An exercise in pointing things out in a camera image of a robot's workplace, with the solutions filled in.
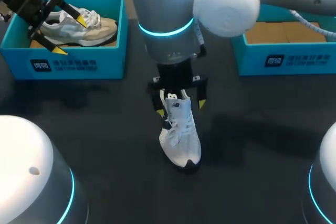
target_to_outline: shoe tongue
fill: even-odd
[[[184,100],[166,99],[166,106],[172,118],[186,120],[190,114],[191,101],[190,98]]]

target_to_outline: cable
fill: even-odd
[[[327,30],[324,30],[324,29],[321,29],[315,25],[313,25],[312,23],[310,23],[309,21],[307,21],[306,19],[304,19],[300,14],[298,14],[297,11],[295,10],[289,10],[289,12],[291,14],[293,14],[293,16],[298,20],[300,21],[302,24],[304,24],[305,26],[307,26],[308,28],[320,33],[320,34],[323,34],[324,36],[326,37],[330,37],[330,38],[336,38],[336,33],[333,33],[332,31],[327,31]]]

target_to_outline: blue shoe box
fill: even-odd
[[[336,18],[300,15],[320,28],[336,31]],[[296,22],[287,9],[262,5],[258,22]],[[336,42],[248,44],[245,34],[231,39],[240,76],[336,73]]]
[[[29,48],[28,25],[17,15],[0,46],[17,80],[122,79],[127,47],[128,18],[124,0],[65,0],[77,8],[95,10],[119,23],[116,46],[65,47],[68,55]]]

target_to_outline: logo on box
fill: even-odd
[[[280,67],[285,55],[269,55],[266,58],[265,68],[267,67]]]
[[[30,60],[30,63],[36,72],[51,72],[51,68],[47,60]]]

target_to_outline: shoelace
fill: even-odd
[[[187,120],[169,118],[168,121],[172,126],[172,128],[168,131],[168,138],[172,146],[177,145],[182,136],[187,136],[192,133],[193,121],[191,114],[189,114]]]
[[[79,13],[83,16],[88,27],[100,27],[100,15],[95,11],[89,11],[84,8],[79,9]]]

